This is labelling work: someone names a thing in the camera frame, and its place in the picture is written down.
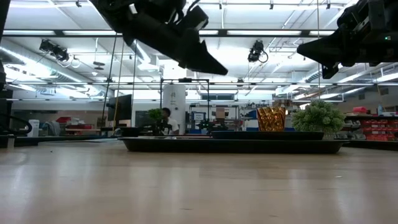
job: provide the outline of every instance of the green plant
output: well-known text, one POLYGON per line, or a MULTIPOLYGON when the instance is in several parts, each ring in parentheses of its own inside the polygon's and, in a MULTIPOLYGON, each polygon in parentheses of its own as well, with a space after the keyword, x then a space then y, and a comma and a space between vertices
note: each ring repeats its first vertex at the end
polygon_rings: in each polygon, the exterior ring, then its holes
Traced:
POLYGON ((153 120, 153 122, 162 120, 162 110, 159 108, 149 110, 148 115, 153 120))
POLYGON ((293 114, 293 127, 297 131, 336 133, 344 126, 344 118, 344 114, 331 103, 314 100, 305 110, 293 114))
POLYGON ((199 124, 197 124, 199 129, 208 129, 209 128, 209 120, 204 119, 203 121, 200 121, 199 124))

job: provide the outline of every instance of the wooden table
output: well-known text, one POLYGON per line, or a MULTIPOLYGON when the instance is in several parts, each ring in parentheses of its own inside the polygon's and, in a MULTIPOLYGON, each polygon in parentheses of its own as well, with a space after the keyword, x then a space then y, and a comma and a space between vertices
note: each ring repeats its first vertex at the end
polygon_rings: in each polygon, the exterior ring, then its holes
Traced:
POLYGON ((123 143, 0 151, 0 223, 396 224, 398 152, 128 152, 123 143))

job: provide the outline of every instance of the box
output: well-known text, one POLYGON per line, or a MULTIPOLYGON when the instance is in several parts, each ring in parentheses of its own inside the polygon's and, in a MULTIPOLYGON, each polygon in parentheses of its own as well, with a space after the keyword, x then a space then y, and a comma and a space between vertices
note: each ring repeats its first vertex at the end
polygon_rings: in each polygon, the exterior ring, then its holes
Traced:
POLYGON ((216 108, 216 118, 225 119, 225 109, 224 108, 216 108))

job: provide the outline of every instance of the potted plant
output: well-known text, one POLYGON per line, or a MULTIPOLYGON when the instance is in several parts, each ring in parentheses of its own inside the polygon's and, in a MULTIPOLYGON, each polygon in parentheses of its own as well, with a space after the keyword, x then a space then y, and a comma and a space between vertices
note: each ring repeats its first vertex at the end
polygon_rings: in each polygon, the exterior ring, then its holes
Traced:
POLYGON ((200 121, 199 124, 197 124, 199 129, 201 130, 202 134, 208 134, 208 128, 210 127, 210 123, 208 119, 204 119, 203 121, 200 121))
POLYGON ((148 111, 148 115, 152 120, 150 126, 154 136, 162 136, 165 128, 171 128, 171 125, 167 124, 167 122, 162 119, 161 109, 151 109, 148 111))
POLYGON ((331 103, 314 100, 305 110, 293 114, 296 131, 321 131, 324 139, 334 139, 334 134, 344 126, 344 114, 331 103))

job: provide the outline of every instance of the white column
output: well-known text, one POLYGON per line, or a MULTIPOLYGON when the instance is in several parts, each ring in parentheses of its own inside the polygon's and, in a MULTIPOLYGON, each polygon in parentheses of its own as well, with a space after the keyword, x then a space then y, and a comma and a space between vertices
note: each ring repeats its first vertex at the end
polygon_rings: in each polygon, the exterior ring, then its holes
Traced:
POLYGON ((166 85, 163 90, 163 107, 168 108, 170 117, 180 126, 180 134, 185 133, 185 85, 166 85))

